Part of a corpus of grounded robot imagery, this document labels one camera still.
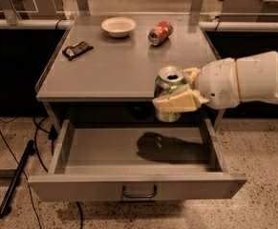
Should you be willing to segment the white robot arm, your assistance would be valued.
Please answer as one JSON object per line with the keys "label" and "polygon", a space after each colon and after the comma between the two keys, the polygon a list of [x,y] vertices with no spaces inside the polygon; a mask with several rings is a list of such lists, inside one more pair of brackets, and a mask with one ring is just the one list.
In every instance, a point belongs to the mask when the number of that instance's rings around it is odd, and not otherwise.
{"label": "white robot arm", "polygon": [[194,112],[202,105],[220,110],[242,102],[278,104],[278,52],[213,61],[201,69],[182,71],[186,83],[171,94],[153,99],[164,113]]}

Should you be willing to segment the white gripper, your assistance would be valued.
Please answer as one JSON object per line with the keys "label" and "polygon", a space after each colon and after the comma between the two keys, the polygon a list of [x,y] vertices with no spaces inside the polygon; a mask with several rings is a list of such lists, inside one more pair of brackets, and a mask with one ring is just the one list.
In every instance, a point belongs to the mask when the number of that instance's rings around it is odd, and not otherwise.
{"label": "white gripper", "polygon": [[236,62],[232,58],[213,61],[201,70],[183,70],[186,81],[195,85],[193,90],[172,93],[153,100],[154,107],[164,113],[197,111],[203,104],[216,110],[234,108],[240,104]]}

